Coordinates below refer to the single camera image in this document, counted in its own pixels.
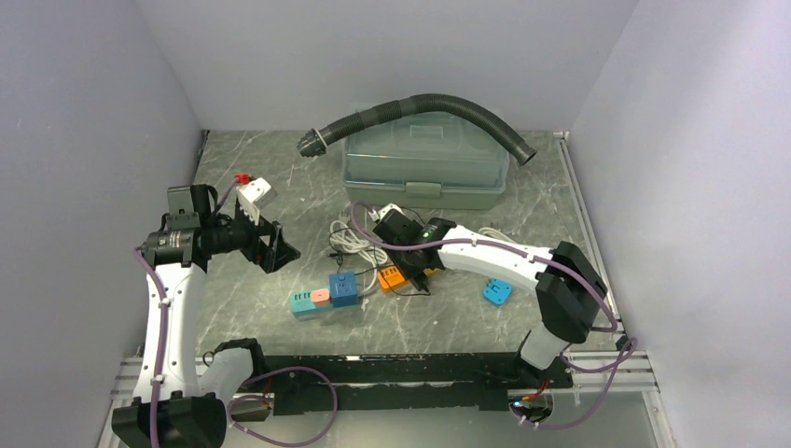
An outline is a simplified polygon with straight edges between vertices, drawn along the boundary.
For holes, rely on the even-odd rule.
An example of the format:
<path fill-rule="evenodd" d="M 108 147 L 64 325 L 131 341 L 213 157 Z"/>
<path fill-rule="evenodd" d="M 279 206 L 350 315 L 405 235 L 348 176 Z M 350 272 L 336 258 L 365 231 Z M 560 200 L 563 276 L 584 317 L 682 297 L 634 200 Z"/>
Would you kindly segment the black power adapter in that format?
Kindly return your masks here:
<path fill-rule="evenodd" d="M 410 269 L 405 277 L 409 280 L 412 286 L 421 294 L 429 295 L 429 269 Z"/>

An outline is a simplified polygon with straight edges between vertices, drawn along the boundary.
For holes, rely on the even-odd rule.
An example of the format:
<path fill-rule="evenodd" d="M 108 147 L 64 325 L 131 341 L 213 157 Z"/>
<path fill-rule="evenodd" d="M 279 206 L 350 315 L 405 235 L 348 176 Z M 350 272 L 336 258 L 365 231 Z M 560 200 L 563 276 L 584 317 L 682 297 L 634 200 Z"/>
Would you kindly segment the orange power strip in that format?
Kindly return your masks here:
<path fill-rule="evenodd" d="M 392 292 L 409 283 L 409 280 L 395 265 L 381 268 L 377 273 L 377 280 L 383 292 Z"/>

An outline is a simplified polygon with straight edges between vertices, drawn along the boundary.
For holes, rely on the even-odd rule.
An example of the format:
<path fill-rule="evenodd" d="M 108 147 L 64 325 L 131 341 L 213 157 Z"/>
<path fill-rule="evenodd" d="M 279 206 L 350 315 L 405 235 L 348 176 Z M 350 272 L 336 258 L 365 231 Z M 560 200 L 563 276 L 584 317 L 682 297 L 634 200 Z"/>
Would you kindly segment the teal power strip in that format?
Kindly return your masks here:
<path fill-rule="evenodd" d="M 289 307 L 292 315 L 297 319 L 314 318 L 325 315 L 334 310 L 331 305 L 327 308 L 315 308 L 310 300 L 312 290 L 294 292 L 289 296 Z"/>

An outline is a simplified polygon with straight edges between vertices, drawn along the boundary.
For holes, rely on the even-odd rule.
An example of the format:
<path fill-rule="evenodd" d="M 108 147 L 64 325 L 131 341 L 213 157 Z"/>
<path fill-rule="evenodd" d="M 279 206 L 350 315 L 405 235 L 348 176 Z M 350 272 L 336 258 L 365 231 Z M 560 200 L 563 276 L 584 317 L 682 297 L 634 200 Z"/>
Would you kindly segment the pink small block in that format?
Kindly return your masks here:
<path fill-rule="evenodd" d="M 315 289 L 310 292 L 310 300 L 315 308 L 331 306 L 331 294 L 328 288 Z"/>

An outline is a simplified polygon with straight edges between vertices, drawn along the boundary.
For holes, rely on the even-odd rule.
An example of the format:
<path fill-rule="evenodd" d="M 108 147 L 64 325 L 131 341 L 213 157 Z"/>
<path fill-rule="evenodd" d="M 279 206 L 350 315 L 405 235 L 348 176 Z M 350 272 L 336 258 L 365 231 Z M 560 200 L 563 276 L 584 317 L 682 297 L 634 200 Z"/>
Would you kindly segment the blue cube socket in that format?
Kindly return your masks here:
<path fill-rule="evenodd" d="M 328 277 L 330 302 L 334 308 L 345 308 L 359 304 L 360 293 L 354 272 L 333 273 Z"/>

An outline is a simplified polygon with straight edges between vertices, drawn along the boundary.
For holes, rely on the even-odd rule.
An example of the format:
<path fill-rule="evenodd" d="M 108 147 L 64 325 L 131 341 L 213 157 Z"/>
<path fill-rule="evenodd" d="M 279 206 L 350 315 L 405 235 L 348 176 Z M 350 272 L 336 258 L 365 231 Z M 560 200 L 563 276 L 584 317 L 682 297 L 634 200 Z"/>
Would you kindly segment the light blue adapter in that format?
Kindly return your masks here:
<path fill-rule="evenodd" d="M 482 298 L 494 306 L 506 303 L 513 291 L 512 286 L 505 281 L 491 278 L 481 292 Z"/>

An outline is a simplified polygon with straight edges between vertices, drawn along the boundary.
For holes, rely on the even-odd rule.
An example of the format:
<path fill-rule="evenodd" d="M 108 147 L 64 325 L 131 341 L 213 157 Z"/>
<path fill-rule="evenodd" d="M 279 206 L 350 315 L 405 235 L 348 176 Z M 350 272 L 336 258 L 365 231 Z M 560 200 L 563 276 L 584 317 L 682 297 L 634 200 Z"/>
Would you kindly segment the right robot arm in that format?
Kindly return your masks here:
<path fill-rule="evenodd" d="M 428 270 L 480 274 L 534 291 L 540 321 L 520 344 L 513 365 L 516 379 L 526 387 L 540 385 L 565 348 L 588 339 L 598 314 L 608 320 L 605 332 L 617 327 L 604 301 L 607 286 L 577 245 L 521 245 L 438 217 L 421 224 L 394 204 L 369 215 L 375 244 L 421 291 L 427 289 Z"/>

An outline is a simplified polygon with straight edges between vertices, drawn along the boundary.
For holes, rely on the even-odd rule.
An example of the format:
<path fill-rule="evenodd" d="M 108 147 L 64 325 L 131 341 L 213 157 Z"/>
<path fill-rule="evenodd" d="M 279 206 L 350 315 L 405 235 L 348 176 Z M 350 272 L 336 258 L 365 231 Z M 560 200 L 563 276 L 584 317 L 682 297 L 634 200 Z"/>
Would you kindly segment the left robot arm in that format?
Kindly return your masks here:
<path fill-rule="evenodd" d="M 265 273 L 299 258 L 281 224 L 262 215 L 275 195 L 264 178 L 248 175 L 223 195 L 207 184 L 168 189 L 160 228 L 134 251 L 148 283 L 143 364 L 131 404 L 111 414 L 111 429 L 127 446 L 219 447 L 237 390 L 266 384 L 269 368 L 256 339 L 221 343 L 204 374 L 196 341 L 212 257 L 239 252 Z"/>

